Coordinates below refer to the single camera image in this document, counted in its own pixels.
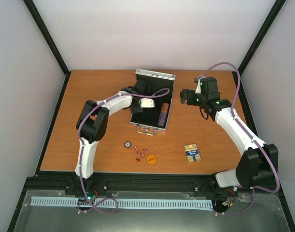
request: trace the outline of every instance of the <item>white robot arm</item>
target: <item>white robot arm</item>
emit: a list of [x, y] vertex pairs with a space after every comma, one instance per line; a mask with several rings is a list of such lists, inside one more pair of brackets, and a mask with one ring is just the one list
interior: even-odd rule
[[218, 187], [249, 188], [273, 181], [274, 173], [262, 150], [277, 169], [278, 150], [275, 145], [267, 145], [259, 139], [240, 119], [235, 109], [231, 109], [231, 103], [227, 99], [220, 99], [215, 78], [205, 77], [196, 81], [200, 88], [183, 89], [180, 93], [181, 103], [187, 100], [188, 105], [199, 106], [202, 117], [211, 117], [219, 124], [233, 140], [241, 155], [237, 168], [214, 174]]
[[[123, 93], [127, 93], [127, 92], [125, 91], [118, 92], [118, 94], [123, 94]], [[99, 105], [102, 102], [103, 101], [97, 101], [96, 104]], [[127, 96], [121, 96], [121, 97], [115, 98], [109, 102], [105, 102], [101, 107], [106, 108], [109, 112], [109, 116], [111, 116], [112, 114], [114, 114], [115, 112], [121, 109], [128, 108], [131, 105], [131, 103], [132, 103], [132, 96], [127, 95]], [[84, 137], [81, 137], [81, 139], [83, 140], [84, 143], [82, 143], [82, 141], [80, 140], [80, 151], [79, 151], [78, 163], [74, 171], [77, 175], [80, 175], [79, 162], [80, 162], [81, 156], [83, 156], [82, 164], [81, 164], [82, 177], [87, 179], [94, 172], [94, 168], [93, 168], [94, 159], [95, 159], [96, 148], [98, 146], [99, 141], [93, 141], [92, 143], [89, 143], [89, 141], [85, 139]]]
[[[154, 94], [150, 98], [144, 98], [143, 95], [148, 92], [148, 89], [144, 81], [138, 80], [133, 87], [123, 88], [110, 98], [97, 102], [89, 100], [85, 103], [76, 125], [80, 133], [80, 151], [74, 171], [78, 176], [87, 179], [94, 172], [96, 148], [106, 132], [109, 116], [126, 108], [131, 108], [132, 113], [141, 112], [143, 108], [153, 108], [155, 103], [150, 98], [160, 97], [169, 92], [169, 89], [167, 89], [168, 92], [165, 94]], [[95, 120], [90, 118], [90, 116], [95, 115], [97, 115]]]

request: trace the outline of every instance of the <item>gray wall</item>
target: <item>gray wall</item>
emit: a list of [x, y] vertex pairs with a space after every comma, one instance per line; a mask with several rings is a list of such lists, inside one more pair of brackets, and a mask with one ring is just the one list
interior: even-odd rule
[[34, 175], [63, 80], [23, 1], [0, 0], [0, 232]]
[[295, 0], [283, 6], [242, 80], [260, 136], [279, 149], [279, 176], [295, 221]]
[[[239, 65], [275, 0], [35, 0], [70, 69]], [[227, 69], [221, 66], [216, 69]]]

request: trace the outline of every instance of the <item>open aluminum case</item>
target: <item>open aluminum case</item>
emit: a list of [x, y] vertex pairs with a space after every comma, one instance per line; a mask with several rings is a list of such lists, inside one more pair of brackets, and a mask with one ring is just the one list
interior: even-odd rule
[[[161, 98], [154, 98], [154, 108], [144, 108], [142, 113], [132, 114], [130, 124], [137, 127], [137, 132], [148, 135], [155, 135], [157, 131], [165, 131], [168, 124], [169, 114], [172, 106], [173, 86], [175, 75], [162, 72], [154, 72], [143, 69], [136, 70], [137, 80], [144, 81], [148, 86], [148, 95], [152, 95], [162, 88], [169, 88], [168, 95]], [[158, 125], [161, 106], [163, 103], [169, 104], [168, 115], [164, 126]]]

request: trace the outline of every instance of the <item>metal floor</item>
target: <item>metal floor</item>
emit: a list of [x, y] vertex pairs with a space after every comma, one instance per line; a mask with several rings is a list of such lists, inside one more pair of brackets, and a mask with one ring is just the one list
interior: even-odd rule
[[[32, 196], [64, 195], [62, 191], [29, 191], [15, 227], [16, 232], [290, 231], [281, 203], [275, 194], [256, 194], [252, 208], [236, 216], [215, 216], [212, 211], [194, 209], [119, 209], [112, 215], [103, 215], [96, 211], [78, 214], [74, 207], [30, 206]], [[163, 193], [158, 194], [158, 197], [176, 199], [176, 194]], [[250, 201], [251, 196], [240, 193], [228, 213], [246, 208]]]

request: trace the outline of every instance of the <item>wooden table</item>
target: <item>wooden table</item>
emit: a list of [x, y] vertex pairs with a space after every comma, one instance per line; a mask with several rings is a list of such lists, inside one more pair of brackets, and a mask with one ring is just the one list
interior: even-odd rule
[[[194, 77], [203, 71], [156, 70], [176, 75], [173, 104], [166, 132], [155, 136], [138, 134], [129, 124], [130, 110], [121, 110], [109, 118], [107, 132], [97, 147], [95, 172], [211, 174], [236, 168], [240, 154], [226, 132], [211, 119], [204, 120], [198, 107], [180, 103], [183, 88], [195, 89]], [[221, 98], [233, 100], [236, 87], [231, 71], [211, 71], [209, 77], [218, 81]], [[135, 70], [74, 70], [71, 73], [56, 122], [41, 164], [42, 171], [73, 171], [79, 152], [75, 128], [87, 100], [99, 101], [134, 85]], [[235, 106], [245, 121], [240, 101]], [[156, 155], [154, 165], [138, 157], [135, 149], [125, 148], [131, 141], [146, 155]], [[196, 143], [201, 161], [189, 163], [184, 145]]]

